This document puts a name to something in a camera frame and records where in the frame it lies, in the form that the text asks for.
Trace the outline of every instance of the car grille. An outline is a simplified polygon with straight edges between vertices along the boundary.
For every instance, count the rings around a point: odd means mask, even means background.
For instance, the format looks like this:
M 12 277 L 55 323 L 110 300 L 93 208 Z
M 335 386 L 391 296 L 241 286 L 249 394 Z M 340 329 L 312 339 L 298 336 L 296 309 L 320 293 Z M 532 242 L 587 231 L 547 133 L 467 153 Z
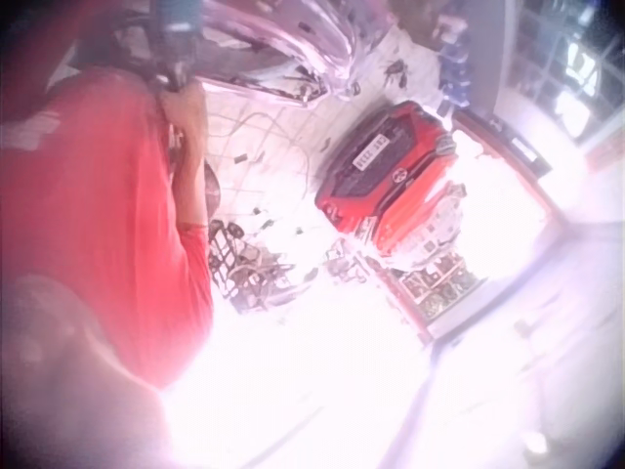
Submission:
M 354 159 L 378 135 L 383 134 L 390 143 L 364 170 L 360 171 L 352 165 Z M 416 138 L 409 116 L 400 119 L 386 119 L 370 137 L 361 141 L 348 158 L 348 163 L 337 175 L 337 184 L 333 196 L 363 197 L 371 193 L 389 176 L 393 168 L 416 145 Z

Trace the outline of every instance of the hand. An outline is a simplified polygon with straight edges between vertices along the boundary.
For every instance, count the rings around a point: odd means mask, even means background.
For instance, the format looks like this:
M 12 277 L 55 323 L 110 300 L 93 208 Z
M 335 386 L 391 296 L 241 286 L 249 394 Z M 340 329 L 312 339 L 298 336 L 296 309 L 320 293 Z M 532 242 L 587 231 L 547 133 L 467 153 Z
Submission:
M 165 117 L 178 127 L 187 138 L 206 139 L 208 133 L 208 115 L 206 95 L 198 81 L 191 81 L 178 93 L 163 91 L 160 102 Z

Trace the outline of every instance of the wall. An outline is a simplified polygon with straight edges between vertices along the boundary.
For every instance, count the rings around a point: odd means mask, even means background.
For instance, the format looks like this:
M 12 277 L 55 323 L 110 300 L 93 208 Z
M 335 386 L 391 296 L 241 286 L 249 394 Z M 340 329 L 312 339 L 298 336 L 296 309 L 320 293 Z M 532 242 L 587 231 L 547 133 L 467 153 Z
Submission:
M 470 101 L 474 112 L 492 112 L 497 90 L 510 67 L 517 30 L 516 0 L 469 0 L 465 17 L 471 43 L 469 61 L 473 67 Z
M 510 88 L 500 90 L 495 114 L 523 135 L 554 168 L 540 184 L 571 221 L 623 220 L 622 160 L 614 158 L 606 167 L 591 171 L 586 156 L 565 131 Z

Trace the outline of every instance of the red shirt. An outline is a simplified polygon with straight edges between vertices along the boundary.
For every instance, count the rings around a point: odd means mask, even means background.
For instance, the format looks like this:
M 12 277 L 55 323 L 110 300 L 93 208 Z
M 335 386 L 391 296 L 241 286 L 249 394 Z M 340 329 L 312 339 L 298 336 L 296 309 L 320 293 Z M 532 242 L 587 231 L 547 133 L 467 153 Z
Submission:
M 203 227 L 180 231 L 165 122 L 146 86 L 95 69 L 2 129 L 5 278 L 41 274 L 93 311 L 119 359 L 163 387 L 211 326 Z

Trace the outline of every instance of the window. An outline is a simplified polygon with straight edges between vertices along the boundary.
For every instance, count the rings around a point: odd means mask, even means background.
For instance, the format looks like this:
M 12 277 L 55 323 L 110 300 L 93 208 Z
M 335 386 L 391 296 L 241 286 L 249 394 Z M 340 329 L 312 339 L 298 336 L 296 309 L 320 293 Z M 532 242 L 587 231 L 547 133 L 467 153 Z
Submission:
M 587 0 L 525 0 L 509 85 L 578 142 L 625 105 L 625 41 Z

